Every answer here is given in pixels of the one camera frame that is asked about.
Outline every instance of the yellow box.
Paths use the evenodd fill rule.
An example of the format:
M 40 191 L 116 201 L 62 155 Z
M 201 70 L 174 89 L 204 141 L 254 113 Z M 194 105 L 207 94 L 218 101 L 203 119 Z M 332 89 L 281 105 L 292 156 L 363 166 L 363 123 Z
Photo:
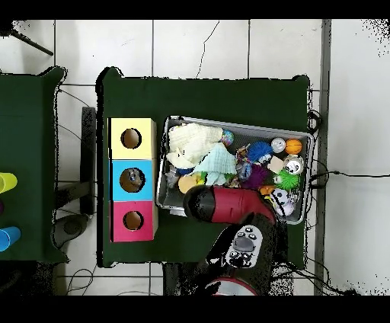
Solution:
M 156 158 L 156 125 L 150 118 L 110 118 L 112 159 Z

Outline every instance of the basketball toy ball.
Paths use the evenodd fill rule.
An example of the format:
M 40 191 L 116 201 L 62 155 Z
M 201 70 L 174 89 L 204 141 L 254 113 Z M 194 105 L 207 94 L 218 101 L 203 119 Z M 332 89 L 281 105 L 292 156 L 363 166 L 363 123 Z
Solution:
M 302 143 L 297 139 L 286 141 L 286 153 L 289 155 L 298 155 L 302 150 Z

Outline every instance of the green spiky ball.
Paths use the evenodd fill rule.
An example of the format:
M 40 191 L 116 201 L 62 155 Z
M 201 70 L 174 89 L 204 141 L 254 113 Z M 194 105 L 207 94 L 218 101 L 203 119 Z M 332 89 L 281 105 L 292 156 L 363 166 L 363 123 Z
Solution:
M 282 190 L 292 190 L 299 184 L 299 175 L 292 175 L 283 169 L 277 176 L 280 176 L 282 183 L 277 184 L 277 188 Z

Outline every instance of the pink box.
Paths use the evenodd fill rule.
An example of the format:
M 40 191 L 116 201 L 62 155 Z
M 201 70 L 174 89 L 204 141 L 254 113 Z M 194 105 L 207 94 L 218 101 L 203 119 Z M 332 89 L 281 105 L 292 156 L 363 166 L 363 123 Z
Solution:
M 136 230 L 129 230 L 123 220 L 132 211 L 142 218 L 141 226 Z M 153 240 L 157 226 L 157 209 L 153 201 L 113 202 L 113 242 Z

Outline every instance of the blue box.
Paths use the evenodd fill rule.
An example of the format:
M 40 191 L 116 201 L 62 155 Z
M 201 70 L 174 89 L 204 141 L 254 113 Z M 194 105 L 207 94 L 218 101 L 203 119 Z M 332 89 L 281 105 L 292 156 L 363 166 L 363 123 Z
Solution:
M 153 200 L 155 179 L 153 177 L 152 160 L 119 160 L 114 159 L 113 165 L 113 201 L 150 201 Z M 128 193 L 120 186 L 120 175 L 127 168 L 138 168 L 145 176 L 145 183 L 140 191 Z

